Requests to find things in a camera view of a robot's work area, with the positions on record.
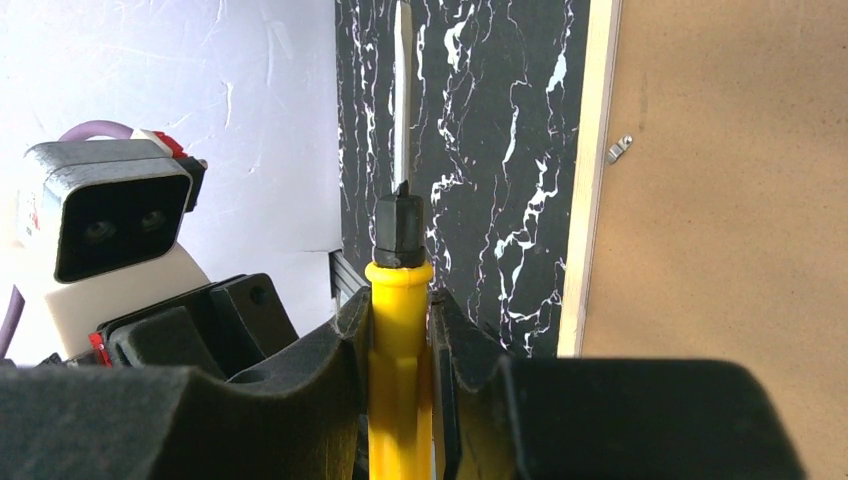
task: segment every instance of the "wooden edge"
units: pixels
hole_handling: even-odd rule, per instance
[[[557,356],[579,356],[589,300],[622,0],[592,0]]]

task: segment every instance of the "camera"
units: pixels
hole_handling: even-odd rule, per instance
[[[145,139],[41,143],[23,160],[17,236],[59,283],[168,253],[205,171]]]

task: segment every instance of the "black marble surface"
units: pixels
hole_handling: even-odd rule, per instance
[[[519,355],[556,353],[589,2],[413,0],[414,194],[434,285]],[[392,180],[395,0],[337,0],[342,231],[360,272]]]

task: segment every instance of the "red clip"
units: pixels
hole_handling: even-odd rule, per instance
[[[109,358],[109,353],[106,351],[106,345],[103,343],[103,336],[99,333],[89,334],[88,342],[91,343],[92,348],[94,348],[94,351],[97,352],[100,363],[107,367],[111,367],[112,359]]]
[[[165,135],[165,132],[153,132],[153,134],[156,135],[159,138],[159,140],[161,140],[162,143],[165,144],[165,146],[167,146],[168,148],[171,149],[171,151],[173,152],[171,154],[172,157],[174,157],[174,158],[185,158],[185,157],[188,156],[183,151],[182,145],[177,143],[177,141],[174,140],[173,138]]]

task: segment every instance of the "brown cork board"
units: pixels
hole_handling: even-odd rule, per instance
[[[730,359],[848,478],[848,4],[623,2],[585,356]]]

